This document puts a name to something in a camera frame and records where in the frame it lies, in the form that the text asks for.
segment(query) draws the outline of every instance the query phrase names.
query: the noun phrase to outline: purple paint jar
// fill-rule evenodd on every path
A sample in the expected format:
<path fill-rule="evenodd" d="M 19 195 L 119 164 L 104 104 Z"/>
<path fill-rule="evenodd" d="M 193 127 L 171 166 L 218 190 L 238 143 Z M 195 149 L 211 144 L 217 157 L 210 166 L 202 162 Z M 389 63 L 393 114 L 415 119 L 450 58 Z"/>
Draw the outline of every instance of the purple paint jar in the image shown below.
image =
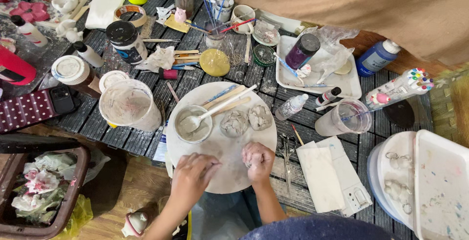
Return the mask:
<path fill-rule="evenodd" d="M 292 69 L 300 69 L 319 50 L 321 43 L 312 34 L 304 34 L 298 39 L 296 44 L 285 57 L 285 62 Z"/>

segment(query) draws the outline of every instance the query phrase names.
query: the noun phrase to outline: white round board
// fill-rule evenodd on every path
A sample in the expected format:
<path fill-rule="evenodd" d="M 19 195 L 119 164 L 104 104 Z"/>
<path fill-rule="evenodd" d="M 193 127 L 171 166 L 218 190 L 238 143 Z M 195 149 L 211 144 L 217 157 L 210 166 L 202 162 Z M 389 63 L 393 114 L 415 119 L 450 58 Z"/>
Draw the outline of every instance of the white round board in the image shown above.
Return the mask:
<path fill-rule="evenodd" d="M 241 137 L 229 138 L 222 134 L 220 130 L 220 122 L 225 116 L 225 113 L 213 117 L 212 133 L 205 141 L 198 144 L 189 144 L 178 138 L 173 122 L 179 110 L 190 104 L 201 105 L 206 100 L 233 84 L 234 83 L 231 82 L 212 82 L 201 85 L 187 93 L 176 107 L 174 107 L 169 117 L 166 130 L 168 153 L 174 166 L 177 166 L 181 156 L 189 155 L 194 152 L 214 155 L 223 163 L 223 166 L 215 173 L 215 176 L 205 190 L 209 193 L 228 194 L 243 190 L 251 185 L 248 179 L 248 168 L 243 163 L 242 156 L 243 147 L 249 141 L 259 142 L 273 151 L 275 151 L 277 147 L 277 128 L 275 121 L 271 127 L 263 131 L 254 131 L 249 127 Z M 238 105 L 234 109 L 247 113 L 249 108 L 256 105 L 268 107 L 266 103 L 252 91 L 246 93 L 241 98 L 248 96 L 251 97 L 250 102 Z"/>

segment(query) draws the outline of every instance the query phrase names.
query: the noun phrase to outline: beige fabric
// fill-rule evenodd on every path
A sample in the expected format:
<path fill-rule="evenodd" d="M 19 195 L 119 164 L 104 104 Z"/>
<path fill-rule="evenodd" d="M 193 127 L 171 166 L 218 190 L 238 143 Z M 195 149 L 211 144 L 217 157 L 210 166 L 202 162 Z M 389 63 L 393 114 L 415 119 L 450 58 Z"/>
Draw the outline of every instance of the beige fabric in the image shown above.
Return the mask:
<path fill-rule="evenodd" d="M 416 57 L 469 61 L 469 0 L 236 0 L 284 17 L 368 30 Z"/>

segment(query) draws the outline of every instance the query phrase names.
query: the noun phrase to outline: scissors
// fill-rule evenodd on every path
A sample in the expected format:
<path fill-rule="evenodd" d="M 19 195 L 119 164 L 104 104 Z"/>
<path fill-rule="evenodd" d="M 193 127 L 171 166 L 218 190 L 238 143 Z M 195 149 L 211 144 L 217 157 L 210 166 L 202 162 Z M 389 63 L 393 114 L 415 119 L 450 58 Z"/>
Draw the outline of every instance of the scissors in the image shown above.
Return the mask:
<path fill-rule="evenodd" d="M 280 152 L 283 155 L 284 162 L 285 162 L 285 179 L 287 180 L 287 193 L 290 194 L 290 184 L 291 184 L 291 178 L 290 178 L 290 155 L 295 151 L 295 146 L 296 146 L 296 137 L 294 135 L 278 135 L 280 137 Z M 293 149 L 290 148 L 290 139 L 293 139 L 295 141 L 295 144 L 293 145 Z"/>

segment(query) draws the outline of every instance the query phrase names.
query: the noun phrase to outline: white bottle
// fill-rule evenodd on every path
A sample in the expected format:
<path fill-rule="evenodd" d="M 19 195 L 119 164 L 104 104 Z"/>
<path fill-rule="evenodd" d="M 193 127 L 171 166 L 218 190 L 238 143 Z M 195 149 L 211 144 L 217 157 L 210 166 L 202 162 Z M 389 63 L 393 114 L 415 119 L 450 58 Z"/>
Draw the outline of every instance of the white bottle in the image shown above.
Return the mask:
<path fill-rule="evenodd" d="M 104 65 L 103 59 L 96 52 L 94 52 L 93 48 L 91 48 L 89 45 L 85 45 L 83 42 L 77 41 L 73 43 L 73 47 L 78 51 L 78 54 L 93 67 L 99 68 Z"/>
<path fill-rule="evenodd" d="M 275 111 L 275 117 L 280 121 L 287 120 L 290 116 L 299 112 L 308 99 L 308 94 L 298 95 L 288 99 Z"/>
<path fill-rule="evenodd" d="M 321 94 L 318 98 L 316 98 L 316 105 L 323 106 L 332 102 L 332 100 L 337 98 L 337 95 L 339 95 L 341 92 L 342 90 L 339 87 L 335 87 L 332 90 L 325 91 L 325 93 Z"/>
<path fill-rule="evenodd" d="M 18 29 L 18 31 L 22 33 L 27 40 L 34 43 L 34 45 L 47 45 L 47 38 L 30 22 L 26 22 L 19 15 L 12 15 L 10 20 L 17 26 L 16 29 Z"/>

